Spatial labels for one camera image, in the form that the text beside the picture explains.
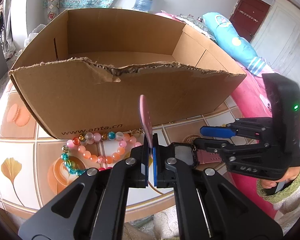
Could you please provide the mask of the right hand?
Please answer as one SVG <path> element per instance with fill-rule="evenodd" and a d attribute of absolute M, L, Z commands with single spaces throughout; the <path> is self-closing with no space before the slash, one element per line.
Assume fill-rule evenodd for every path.
<path fill-rule="evenodd" d="M 293 181 L 300 173 L 300 166 L 299 167 L 290 167 L 284 176 L 279 180 L 265 180 L 261 179 L 261 185 L 264 189 L 271 189 L 272 187 L 275 187 L 277 183 L 280 182 L 290 182 Z"/>

